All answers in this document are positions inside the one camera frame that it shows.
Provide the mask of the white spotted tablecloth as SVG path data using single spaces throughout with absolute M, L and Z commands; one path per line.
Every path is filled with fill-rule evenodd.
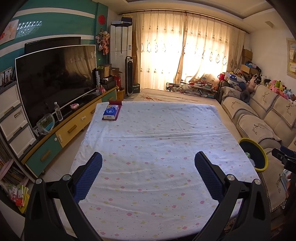
M 257 173 L 212 105 L 124 102 L 117 120 L 99 103 L 71 170 L 93 153 L 102 168 L 80 207 L 110 240 L 169 240 L 200 231 L 217 207 L 196 170 L 202 151 L 238 180 Z

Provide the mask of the blue tissue pack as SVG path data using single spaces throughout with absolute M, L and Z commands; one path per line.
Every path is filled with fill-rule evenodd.
M 119 112 L 119 105 L 111 105 L 109 104 L 103 114 L 103 120 L 116 120 Z

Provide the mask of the white tall cabinet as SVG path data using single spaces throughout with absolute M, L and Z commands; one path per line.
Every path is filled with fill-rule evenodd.
M 125 76 L 125 58 L 132 56 L 132 23 L 112 22 L 110 26 L 110 63 Z

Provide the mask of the yellow green tv stand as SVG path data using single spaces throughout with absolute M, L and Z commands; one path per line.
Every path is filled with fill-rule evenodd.
M 117 99 L 117 90 L 118 87 L 116 86 L 101 95 L 95 96 L 88 103 L 78 106 L 65 120 L 58 123 L 52 132 L 43 137 L 24 156 L 21 163 L 35 177 L 40 176 L 62 149 L 91 122 L 96 105 Z

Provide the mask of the large flat television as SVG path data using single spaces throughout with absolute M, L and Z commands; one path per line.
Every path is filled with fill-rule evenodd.
M 96 83 L 95 45 L 50 48 L 15 59 L 16 80 L 31 127 L 47 113 L 91 92 Z

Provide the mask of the framed wall picture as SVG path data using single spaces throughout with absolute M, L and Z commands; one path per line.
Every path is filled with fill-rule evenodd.
M 295 78 L 296 75 L 296 42 L 287 38 L 287 75 Z

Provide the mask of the black tower fan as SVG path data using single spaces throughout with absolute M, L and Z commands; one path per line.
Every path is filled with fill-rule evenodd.
M 125 99 L 133 99 L 133 58 L 125 58 Z

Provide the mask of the clear water bottle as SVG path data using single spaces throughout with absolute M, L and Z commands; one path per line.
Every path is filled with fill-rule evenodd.
M 56 113 L 58 121 L 62 121 L 63 116 L 62 116 L 62 113 L 61 113 L 60 106 L 57 104 L 57 102 L 54 102 L 54 109 L 55 109 L 55 113 Z

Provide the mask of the cream window curtains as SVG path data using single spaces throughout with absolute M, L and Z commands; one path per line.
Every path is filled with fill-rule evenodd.
M 245 32 L 206 16 L 180 11 L 132 13 L 135 78 L 141 88 L 164 90 L 210 74 L 235 71 Z

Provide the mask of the beige sectional sofa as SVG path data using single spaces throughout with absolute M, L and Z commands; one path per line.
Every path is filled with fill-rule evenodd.
M 257 142 L 265 151 L 268 167 L 259 176 L 266 188 L 271 212 L 285 206 L 285 190 L 280 180 L 284 165 L 272 156 L 274 148 L 295 150 L 295 105 L 263 85 L 244 102 L 241 93 L 221 88 L 221 105 L 243 138 Z

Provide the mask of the floral bed mattress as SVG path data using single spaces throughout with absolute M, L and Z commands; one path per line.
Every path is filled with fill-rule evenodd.
M 219 105 L 219 102 L 215 99 L 148 88 L 142 89 L 140 93 L 134 94 L 133 101 L 180 102 Z

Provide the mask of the white drawer unit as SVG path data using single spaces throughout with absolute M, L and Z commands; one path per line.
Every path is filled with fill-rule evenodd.
M 1 88 L 1 131 L 19 160 L 37 143 L 22 105 L 16 82 Z

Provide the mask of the yellow rimmed trash bin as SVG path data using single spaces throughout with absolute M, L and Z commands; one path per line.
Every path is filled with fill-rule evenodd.
M 267 155 L 264 149 L 257 142 L 249 138 L 241 138 L 238 141 L 238 144 L 245 152 L 257 173 L 264 172 L 267 169 Z

